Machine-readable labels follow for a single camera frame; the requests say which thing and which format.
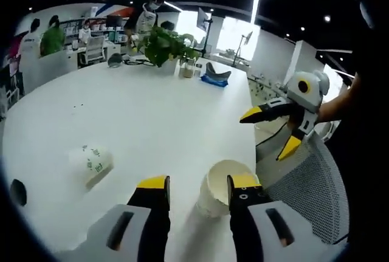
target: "green leaves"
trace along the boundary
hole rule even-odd
[[[145,47],[146,57],[158,67],[161,67],[169,59],[169,55],[180,59],[199,58],[199,53],[192,47],[186,46],[185,40],[189,40],[191,45],[196,42],[193,35],[178,35],[177,32],[154,26],[150,35],[143,37],[137,49],[139,51]]]

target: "office chair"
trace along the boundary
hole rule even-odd
[[[276,161],[291,135],[284,125],[256,146],[256,174],[273,200],[304,216],[324,243],[345,243],[349,229],[346,190],[337,165],[317,133],[294,155]]]
[[[87,45],[85,53],[81,54],[80,62],[81,64],[87,66],[92,61],[96,60],[105,60],[104,55],[104,36],[98,36],[98,37],[90,37]]]

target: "monitor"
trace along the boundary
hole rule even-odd
[[[122,17],[121,16],[107,16],[106,27],[121,27]]]
[[[207,14],[205,14],[205,12],[199,8],[199,11],[197,13],[197,27],[200,28],[201,30],[203,31],[207,31],[208,30],[208,26],[209,26],[209,23],[207,22],[209,20]]]

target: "white shirt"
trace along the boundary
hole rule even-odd
[[[140,40],[142,40],[145,35],[150,34],[156,20],[157,14],[148,11],[146,9],[146,4],[143,4],[143,12],[139,15],[135,26],[135,32],[138,34]]]
[[[30,55],[38,58],[40,55],[40,41],[41,39],[36,32],[27,33],[20,42],[18,53],[21,56],[29,53]]]
[[[78,31],[78,39],[81,40],[82,43],[88,43],[88,40],[91,37],[91,28],[84,29],[81,28],[80,31]]]

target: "desk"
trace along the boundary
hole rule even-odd
[[[104,41],[103,49],[106,60],[114,53],[120,53],[120,44],[114,44],[111,41]],[[70,65],[76,65],[78,68],[78,54],[85,52],[86,47],[80,47],[77,50],[67,50],[67,60]]]
[[[199,62],[205,68],[209,60]],[[206,242],[194,254],[205,255],[202,261],[235,261],[229,216],[199,225],[194,209],[202,178],[216,162],[233,159],[255,169],[253,125],[239,123],[252,107],[246,73],[213,66],[232,71],[225,88],[179,78],[178,70],[163,77],[156,67],[95,64],[48,82],[9,111],[6,181],[25,183],[28,201],[21,211],[50,250],[74,248],[107,210],[127,203],[141,179],[168,174],[165,260],[185,261],[182,251],[193,250],[197,237]],[[92,143],[109,148],[115,168],[86,192],[67,154]],[[201,227],[202,235],[196,232]]]
[[[232,66],[232,64],[233,64],[233,58],[223,57],[223,56],[221,56],[218,53],[210,54],[209,58],[211,60],[217,61],[217,62],[222,63],[222,64],[226,64],[226,65],[229,65],[229,66]],[[236,60],[235,65],[236,65],[235,68],[240,69],[241,71],[246,72],[247,76],[250,75],[250,66],[246,66],[240,60]]]

